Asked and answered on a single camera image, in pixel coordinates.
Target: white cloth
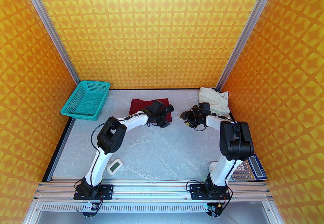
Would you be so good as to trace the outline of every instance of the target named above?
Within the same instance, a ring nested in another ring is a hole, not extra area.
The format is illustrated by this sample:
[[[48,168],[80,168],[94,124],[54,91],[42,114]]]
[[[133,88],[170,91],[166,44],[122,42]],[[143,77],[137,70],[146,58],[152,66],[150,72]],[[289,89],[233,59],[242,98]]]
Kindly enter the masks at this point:
[[[201,87],[198,101],[199,103],[209,103],[212,113],[223,115],[230,112],[228,108],[228,92],[218,93],[211,88]]]

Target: teal plastic basket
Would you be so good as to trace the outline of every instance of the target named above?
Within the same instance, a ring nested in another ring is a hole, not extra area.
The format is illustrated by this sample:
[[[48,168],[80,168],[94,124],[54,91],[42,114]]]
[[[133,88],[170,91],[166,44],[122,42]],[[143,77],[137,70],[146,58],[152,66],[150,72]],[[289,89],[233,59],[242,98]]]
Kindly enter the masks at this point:
[[[61,110],[74,119],[98,120],[107,100],[110,83],[81,81]]]

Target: orange wallpaper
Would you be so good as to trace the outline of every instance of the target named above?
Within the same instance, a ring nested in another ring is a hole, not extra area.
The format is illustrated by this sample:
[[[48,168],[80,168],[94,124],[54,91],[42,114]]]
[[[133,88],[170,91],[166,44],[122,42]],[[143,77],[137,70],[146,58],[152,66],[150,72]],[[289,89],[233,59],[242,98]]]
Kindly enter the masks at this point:
[[[287,224],[324,223],[324,0],[269,0],[222,91]]]
[[[30,0],[0,0],[0,222],[21,223],[75,84]]]
[[[256,0],[43,0],[81,80],[215,87]]]

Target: white device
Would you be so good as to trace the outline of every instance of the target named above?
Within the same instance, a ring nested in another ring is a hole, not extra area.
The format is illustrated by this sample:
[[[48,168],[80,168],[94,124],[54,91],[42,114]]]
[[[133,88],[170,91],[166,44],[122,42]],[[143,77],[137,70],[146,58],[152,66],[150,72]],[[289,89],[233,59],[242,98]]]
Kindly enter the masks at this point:
[[[120,158],[116,158],[108,167],[107,172],[110,175],[114,175],[117,173],[117,171],[123,166],[123,162],[120,160]]]

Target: black mounting plate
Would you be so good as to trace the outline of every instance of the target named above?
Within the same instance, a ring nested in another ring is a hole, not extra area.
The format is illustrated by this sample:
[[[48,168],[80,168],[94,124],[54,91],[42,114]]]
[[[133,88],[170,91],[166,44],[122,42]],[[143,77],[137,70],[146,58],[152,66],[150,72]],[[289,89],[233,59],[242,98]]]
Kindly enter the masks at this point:
[[[79,192],[79,189],[80,189],[80,185],[77,185],[76,190],[74,192],[73,199],[74,200],[89,200],[88,198],[83,196],[81,192]],[[114,186],[113,185],[100,185],[98,188],[98,191],[102,192],[102,197],[103,197],[104,201],[111,201],[112,194],[114,191]]]
[[[191,200],[198,201],[198,200],[213,200],[218,201],[218,199],[210,199],[205,195],[206,188],[204,185],[189,185],[190,187],[190,195]],[[225,196],[226,201],[230,199],[230,194],[228,193],[222,193]]]

